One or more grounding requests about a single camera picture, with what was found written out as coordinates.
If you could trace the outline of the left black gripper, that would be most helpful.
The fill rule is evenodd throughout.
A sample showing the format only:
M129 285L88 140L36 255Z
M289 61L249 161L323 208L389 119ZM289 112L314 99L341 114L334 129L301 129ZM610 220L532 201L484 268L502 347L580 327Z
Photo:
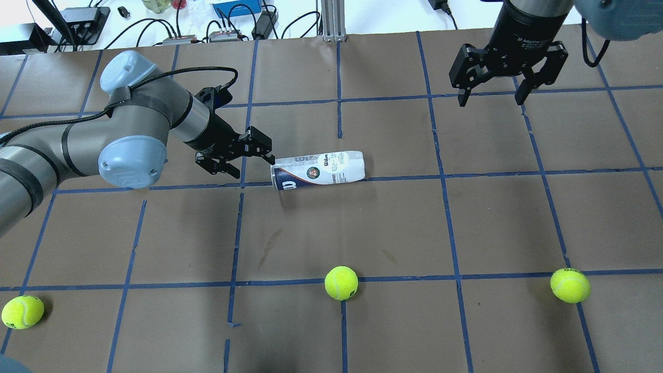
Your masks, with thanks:
M249 126L239 134L232 126L207 106L192 106L184 116L184 143L201 154L196 154L196 164L211 175L226 173L235 179L241 177L239 168L224 159L235 141L240 156L260 157L270 165L276 162L272 154L272 139L259 129Z

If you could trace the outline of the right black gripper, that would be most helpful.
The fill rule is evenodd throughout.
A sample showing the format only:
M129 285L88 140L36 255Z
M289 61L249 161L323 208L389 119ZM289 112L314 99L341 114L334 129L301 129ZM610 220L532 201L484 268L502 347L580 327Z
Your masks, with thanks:
M543 5L502 3L489 49L461 45L451 66L449 78L458 89L459 106L465 107L473 88L502 69L524 70L514 96L517 105L540 85L554 84L569 56L563 42L553 42L561 24L562 14L546 14ZM544 65L535 73L531 66L543 58Z

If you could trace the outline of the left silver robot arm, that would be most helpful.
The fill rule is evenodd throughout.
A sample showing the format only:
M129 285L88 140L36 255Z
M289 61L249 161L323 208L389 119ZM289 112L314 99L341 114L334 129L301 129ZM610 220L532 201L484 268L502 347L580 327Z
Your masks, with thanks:
M260 157L274 165L268 135L252 126L239 134L216 113L232 101L229 88L238 75L225 66L161 71L135 50L119 53L100 78L109 95L102 111L2 135L2 234L65 180L99 175L119 188L156 184L171 135L194 149L196 164L212 175L239 179L232 161L240 157Z

